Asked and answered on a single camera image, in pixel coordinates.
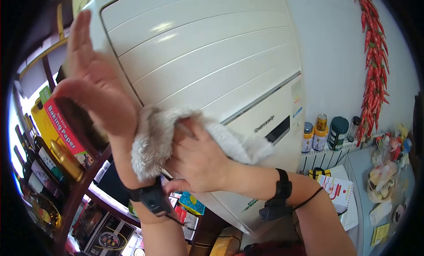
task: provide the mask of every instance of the yellow bag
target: yellow bag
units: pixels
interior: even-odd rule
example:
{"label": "yellow bag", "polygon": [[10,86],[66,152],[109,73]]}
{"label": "yellow bag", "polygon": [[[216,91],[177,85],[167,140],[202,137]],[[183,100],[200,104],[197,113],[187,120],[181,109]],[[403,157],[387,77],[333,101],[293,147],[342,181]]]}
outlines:
{"label": "yellow bag", "polygon": [[322,168],[314,168],[314,170],[309,171],[309,177],[316,180],[318,175],[324,175],[331,177],[331,171],[329,169],[323,170]]}

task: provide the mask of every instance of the yellow bottle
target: yellow bottle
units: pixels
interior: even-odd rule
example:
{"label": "yellow bottle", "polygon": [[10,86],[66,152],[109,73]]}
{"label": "yellow bottle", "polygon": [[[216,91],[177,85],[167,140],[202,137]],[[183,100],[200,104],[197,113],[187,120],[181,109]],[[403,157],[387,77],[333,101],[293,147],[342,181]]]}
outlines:
{"label": "yellow bottle", "polygon": [[62,149],[59,144],[53,140],[50,140],[50,144],[52,146],[53,152],[59,159],[59,162],[62,166],[68,171],[68,173],[76,180],[80,181],[84,172],[80,169],[79,166],[75,164],[72,159],[69,158],[68,154]]}

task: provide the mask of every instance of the air conditioner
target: air conditioner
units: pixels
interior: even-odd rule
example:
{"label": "air conditioner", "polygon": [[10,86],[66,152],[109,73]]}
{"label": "air conditioner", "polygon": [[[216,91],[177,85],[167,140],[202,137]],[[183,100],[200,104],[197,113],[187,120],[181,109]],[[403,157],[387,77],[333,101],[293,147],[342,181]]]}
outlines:
{"label": "air conditioner", "polygon": [[[190,107],[246,136],[267,137],[260,165],[296,172],[304,126],[303,80],[285,0],[92,0],[90,36],[141,104]],[[263,201],[230,192],[195,195],[217,215],[260,235]]]}

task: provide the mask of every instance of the white towel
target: white towel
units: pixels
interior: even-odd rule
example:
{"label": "white towel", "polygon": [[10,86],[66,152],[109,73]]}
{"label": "white towel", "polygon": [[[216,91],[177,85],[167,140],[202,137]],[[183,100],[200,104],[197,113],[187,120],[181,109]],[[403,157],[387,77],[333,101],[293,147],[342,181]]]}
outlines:
{"label": "white towel", "polygon": [[174,126],[179,119],[188,117],[199,122],[225,154],[237,162],[254,165],[273,153],[272,144],[265,138],[244,137],[234,133],[204,117],[200,110],[162,110],[145,106],[140,111],[140,121],[131,151],[132,168],[139,181],[160,175],[172,155]]}

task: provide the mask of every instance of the air conditioner logo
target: air conditioner logo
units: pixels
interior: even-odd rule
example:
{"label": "air conditioner logo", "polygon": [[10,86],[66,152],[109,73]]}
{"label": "air conditioner logo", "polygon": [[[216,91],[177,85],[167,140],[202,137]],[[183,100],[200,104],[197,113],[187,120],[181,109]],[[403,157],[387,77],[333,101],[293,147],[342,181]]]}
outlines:
{"label": "air conditioner logo", "polygon": [[270,121],[272,121],[274,119],[274,115],[272,115],[271,117],[269,117],[268,120],[266,120],[266,122],[264,122],[263,124],[261,124],[261,126],[257,127],[255,129],[255,132],[258,132],[259,130],[261,130],[265,125],[267,125]]}

